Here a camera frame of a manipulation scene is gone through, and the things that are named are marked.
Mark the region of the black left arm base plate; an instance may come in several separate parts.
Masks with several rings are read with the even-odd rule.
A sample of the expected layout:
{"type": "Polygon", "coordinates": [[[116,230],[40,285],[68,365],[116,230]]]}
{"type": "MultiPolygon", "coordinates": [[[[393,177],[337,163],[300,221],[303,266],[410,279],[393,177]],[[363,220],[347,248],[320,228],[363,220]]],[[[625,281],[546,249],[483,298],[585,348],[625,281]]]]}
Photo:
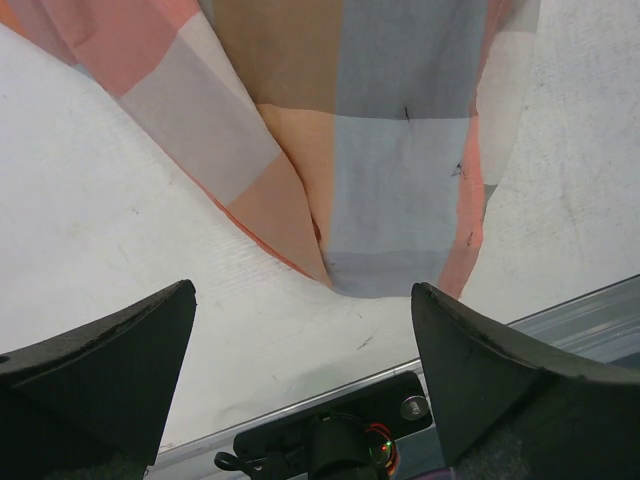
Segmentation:
{"type": "Polygon", "coordinates": [[[418,376],[405,372],[244,431],[214,465],[251,479],[389,479],[398,440],[432,424],[418,376]]]}

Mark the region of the checkered pastel pillowcase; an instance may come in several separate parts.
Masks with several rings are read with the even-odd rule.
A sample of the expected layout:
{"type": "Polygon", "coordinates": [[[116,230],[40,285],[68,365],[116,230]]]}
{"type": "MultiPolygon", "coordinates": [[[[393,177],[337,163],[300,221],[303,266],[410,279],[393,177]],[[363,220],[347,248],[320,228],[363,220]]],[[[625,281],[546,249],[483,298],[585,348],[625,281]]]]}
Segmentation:
{"type": "Polygon", "coordinates": [[[536,1],[5,1],[267,253],[459,297],[517,136],[536,1]]]}

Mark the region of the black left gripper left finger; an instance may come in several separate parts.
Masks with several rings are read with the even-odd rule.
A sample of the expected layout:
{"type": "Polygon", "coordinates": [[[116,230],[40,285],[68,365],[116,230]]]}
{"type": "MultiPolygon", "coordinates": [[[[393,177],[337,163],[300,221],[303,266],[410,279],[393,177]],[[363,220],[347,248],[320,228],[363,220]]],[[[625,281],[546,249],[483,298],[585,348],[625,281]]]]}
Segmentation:
{"type": "Polygon", "coordinates": [[[2,478],[143,478],[158,455],[195,313],[195,287],[181,280],[2,354],[2,478]]]}

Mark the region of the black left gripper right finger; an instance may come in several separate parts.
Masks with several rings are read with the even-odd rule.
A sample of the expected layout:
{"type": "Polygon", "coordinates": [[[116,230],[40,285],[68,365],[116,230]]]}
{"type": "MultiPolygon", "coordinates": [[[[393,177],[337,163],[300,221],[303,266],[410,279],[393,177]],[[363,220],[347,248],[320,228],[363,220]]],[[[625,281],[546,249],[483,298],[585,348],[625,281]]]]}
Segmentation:
{"type": "Polygon", "coordinates": [[[426,283],[411,314],[455,478],[638,477],[637,370],[545,344],[426,283]]]}

